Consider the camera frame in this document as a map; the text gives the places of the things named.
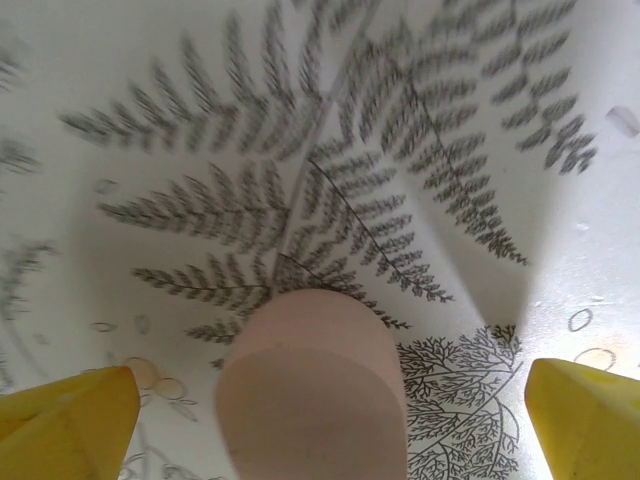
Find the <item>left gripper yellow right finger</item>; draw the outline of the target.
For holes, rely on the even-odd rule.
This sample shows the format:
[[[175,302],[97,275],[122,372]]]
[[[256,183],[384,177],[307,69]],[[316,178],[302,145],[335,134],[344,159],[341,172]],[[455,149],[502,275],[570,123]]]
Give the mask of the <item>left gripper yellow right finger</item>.
[[[553,478],[639,477],[638,380],[537,359],[524,401]]]

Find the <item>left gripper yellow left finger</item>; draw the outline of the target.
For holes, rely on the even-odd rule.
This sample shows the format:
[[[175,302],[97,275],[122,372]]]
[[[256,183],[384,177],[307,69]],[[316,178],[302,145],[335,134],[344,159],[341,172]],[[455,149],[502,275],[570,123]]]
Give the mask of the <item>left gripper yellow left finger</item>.
[[[132,371],[109,367],[1,398],[3,479],[116,479],[140,410]]]

